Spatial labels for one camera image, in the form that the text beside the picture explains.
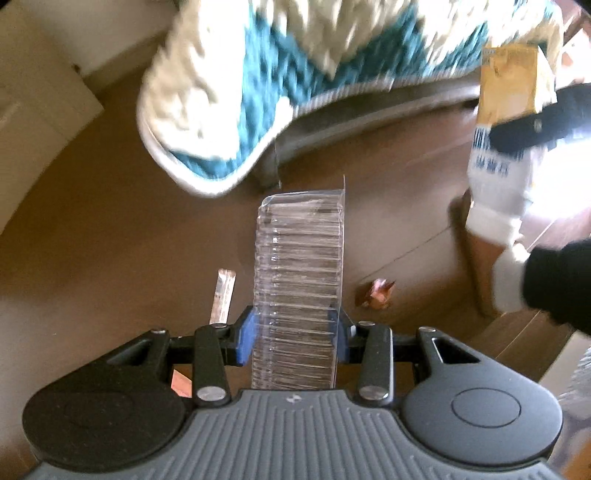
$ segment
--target teal fabric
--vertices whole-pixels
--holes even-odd
[[[195,175],[204,179],[226,178],[248,158],[273,125],[275,106],[281,96],[297,106],[329,90],[368,82],[378,76],[426,77],[446,70],[473,68],[480,62],[480,52],[488,37],[486,24],[480,25],[439,65],[429,66],[417,25],[416,6],[411,4],[395,24],[360,49],[353,59],[339,65],[331,80],[310,62],[292,35],[279,33],[252,11],[249,20],[238,124],[240,149],[236,158],[205,160],[173,152]]]

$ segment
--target wooden floor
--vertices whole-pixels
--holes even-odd
[[[252,300],[265,193],[252,180],[220,199],[179,189],[139,140],[138,86],[131,76],[104,95],[105,113],[0,236],[0,478],[34,463],[20,415],[40,387],[151,327],[186,335],[207,323],[218,268],[238,273],[230,321]],[[539,378],[570,330],[535,312],[480,317],[450,227],[449,204],[467,187],[474,120],[468,109],[446,109],[349,138],[286,166],[284,190],[340,188],[346,177],[343,303],[354,318],[404,333],[430,324]],[[589,225],[589,212],[554,225],[530,219],[525,234],[563,244]],[[375,277],[397,282],[393,307],[355,308],[356,286]],[[343,368],[340,381],[354,373]],[[233,388],[248,376],[233,369]]]

